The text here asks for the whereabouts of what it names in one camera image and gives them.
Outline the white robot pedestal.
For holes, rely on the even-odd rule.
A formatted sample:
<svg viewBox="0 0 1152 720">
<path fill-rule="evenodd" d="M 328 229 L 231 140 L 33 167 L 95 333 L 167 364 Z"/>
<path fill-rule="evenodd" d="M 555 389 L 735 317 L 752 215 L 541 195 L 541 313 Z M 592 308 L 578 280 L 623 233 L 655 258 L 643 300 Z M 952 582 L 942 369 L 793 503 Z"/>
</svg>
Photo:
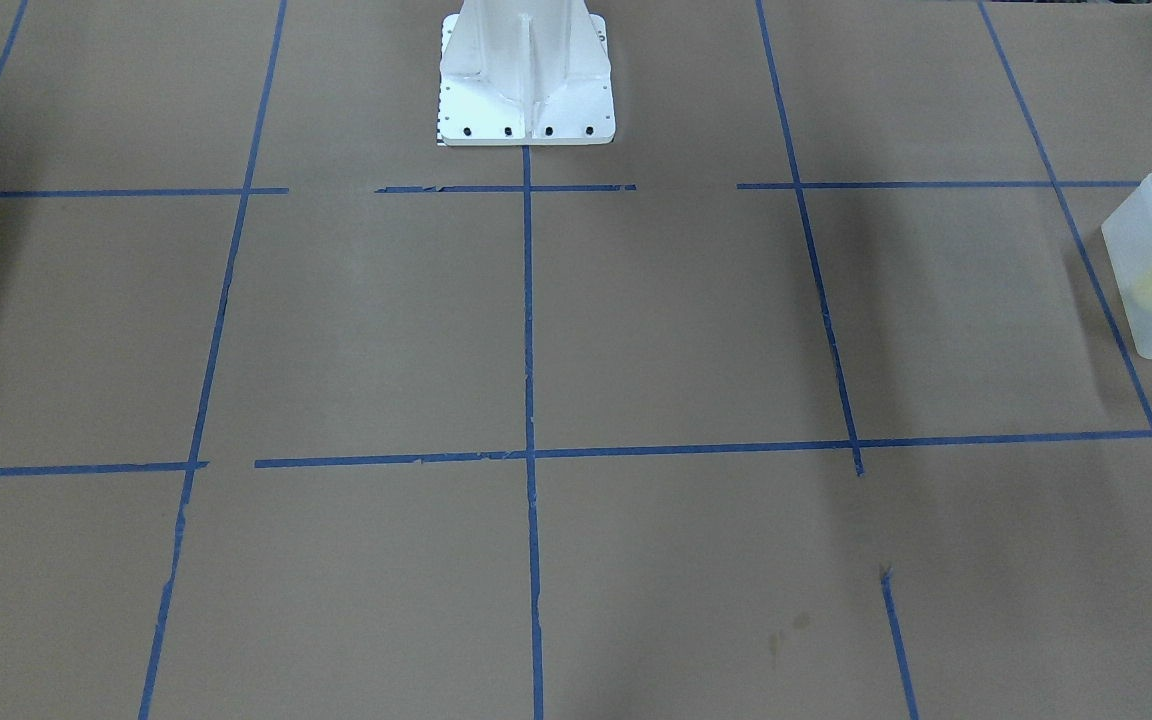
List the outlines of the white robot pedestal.
<svg viewBox="0 0 1152 720">
<path fill-rule="evenodd" d="M 585 1 L 465 1 L 444 18 L 435 141 L 594 146 L 617 132 L 607 23 Z"/>
</svg>

